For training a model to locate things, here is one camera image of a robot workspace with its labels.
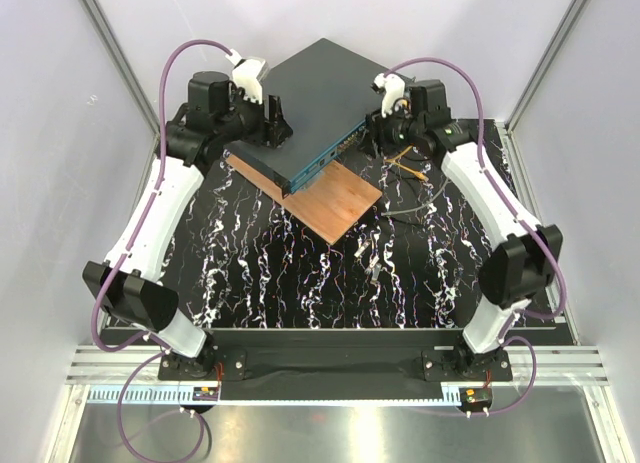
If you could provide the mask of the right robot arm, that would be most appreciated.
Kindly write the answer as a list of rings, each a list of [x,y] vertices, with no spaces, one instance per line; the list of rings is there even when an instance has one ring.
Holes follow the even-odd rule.
[[[507,331],[553,282],[562,233],[542,225],[500,178],[480,143],[483,125],[452,117],[441,81],[408,84],[381,73],[372,88],[382,96],[380,109],[366,117],[373,147],[411,146],[430,159],[470,204],[491,244],[477,277],[480,302],[447,359],[460,376],[476,379],[497,360]]]

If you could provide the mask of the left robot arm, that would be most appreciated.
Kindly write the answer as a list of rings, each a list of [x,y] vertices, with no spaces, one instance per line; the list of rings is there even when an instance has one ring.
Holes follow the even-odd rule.
[[[143,194],[117,243],[82,278],[104,312],[181,357],[196,379],[215,369],[207,333],[179,308],[178,294],[160,284],[168,245],[186,206],[227,144],[276,148],[292,134],[281,100],[263,92],[263,75],[236,68],[204,71],[188,82],[187,100],[163,128]]]

